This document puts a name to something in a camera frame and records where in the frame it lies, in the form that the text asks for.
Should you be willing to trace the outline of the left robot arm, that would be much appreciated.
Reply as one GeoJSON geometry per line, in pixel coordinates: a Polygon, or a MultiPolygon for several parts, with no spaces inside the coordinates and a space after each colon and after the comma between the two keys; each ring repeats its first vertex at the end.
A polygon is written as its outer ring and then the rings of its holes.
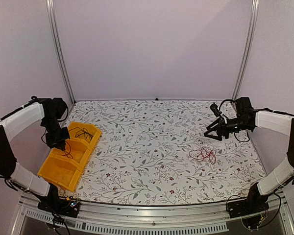
{"type": "Polygon", "coordinates": [[[33,137],[32,126],[40,124],[44,129],[43,144],[49,149],[65,150],[70,135],[60,123],[67,113],[68,106],[62,98],[33,96],[28,103],[0,118],[0,179],[12,190],[33,194],[52,212],[60,212],[63,208],[57,186],[22,166],[12,145],[18,137],[33,137]]]}

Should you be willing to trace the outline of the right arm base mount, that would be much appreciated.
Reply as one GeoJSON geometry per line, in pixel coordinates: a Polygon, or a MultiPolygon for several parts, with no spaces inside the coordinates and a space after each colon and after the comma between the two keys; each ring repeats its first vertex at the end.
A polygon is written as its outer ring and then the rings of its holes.
{"type": "Polygon", "coordinates": [[[256,206],[250,206],[247,198],[238,195],[230,196],[225,204],[229,217],[241,218],[241,222],[248,230],[257,230],[267,219],[269,205],[267,202],[261,202],[256,206]]]}

